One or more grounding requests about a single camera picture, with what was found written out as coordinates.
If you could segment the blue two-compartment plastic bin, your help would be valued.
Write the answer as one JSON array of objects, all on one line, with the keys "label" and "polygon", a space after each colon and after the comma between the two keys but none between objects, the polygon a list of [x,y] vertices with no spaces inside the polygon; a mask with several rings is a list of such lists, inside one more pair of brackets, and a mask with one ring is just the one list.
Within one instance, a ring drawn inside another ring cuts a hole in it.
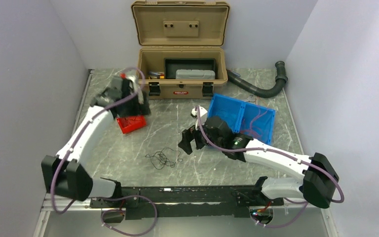
[{"label": "blue two-compartment plastic bin", "polygon": [[250,135],[270,145],[272,140],[275,110],[221,94],[214,94],[208,117],[219,116],[229,128],[237,133]]}]

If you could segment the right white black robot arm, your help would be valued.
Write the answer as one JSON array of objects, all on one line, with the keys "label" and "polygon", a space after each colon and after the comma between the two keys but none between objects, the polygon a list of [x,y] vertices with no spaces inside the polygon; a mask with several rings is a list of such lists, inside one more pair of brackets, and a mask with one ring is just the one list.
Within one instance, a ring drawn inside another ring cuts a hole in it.
[{"label": "right white black robot arm", "polygon": [[253,201],[258,205],[276,198],[302,198],[326,209],[332,202],[344,201],[342,193],[340,199],[333,198],[335,191],[340,190],[339,176],[321,153],[307,156],[272,147],[251,136],[234,133],[218,116],[207,118],[203,123],[197,121],[183,130],[178,146],[190,155],[192,141],[197,149],[212,146],[232,160],[264,165],[287,174],[287,178],[258,179],[252,191]]}]

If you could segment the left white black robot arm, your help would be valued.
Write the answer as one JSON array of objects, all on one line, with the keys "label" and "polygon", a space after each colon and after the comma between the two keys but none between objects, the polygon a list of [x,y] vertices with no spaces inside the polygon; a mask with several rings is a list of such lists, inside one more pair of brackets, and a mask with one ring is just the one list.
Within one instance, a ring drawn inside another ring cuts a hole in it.
[{"label": "left white black robot arm", "polygon": [[41,162],[49,194],[73,200],[102,198],[109,207],[122,201],[121,183],[108,178],[93,178],[85,164],[105,130],[117,119],[151,113],[146,92],[140,90],[136,75],[113,77],[109,86],[90,101],[82,123],[66,145]]}]

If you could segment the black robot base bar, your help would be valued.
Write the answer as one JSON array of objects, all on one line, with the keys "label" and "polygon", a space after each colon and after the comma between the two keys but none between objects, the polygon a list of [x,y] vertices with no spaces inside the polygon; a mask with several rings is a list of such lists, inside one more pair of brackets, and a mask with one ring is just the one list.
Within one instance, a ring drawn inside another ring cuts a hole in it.
[{"label": "black robot base bar", "polygon": [[172,186],[122,187],[125,201],[92,198],[91,208],[119,208],[125,211],[126,220],[153,217],[249,217],[250,207],[269,208],[283,206],[282,198],[268,199],[253,185],[241,186]]}]

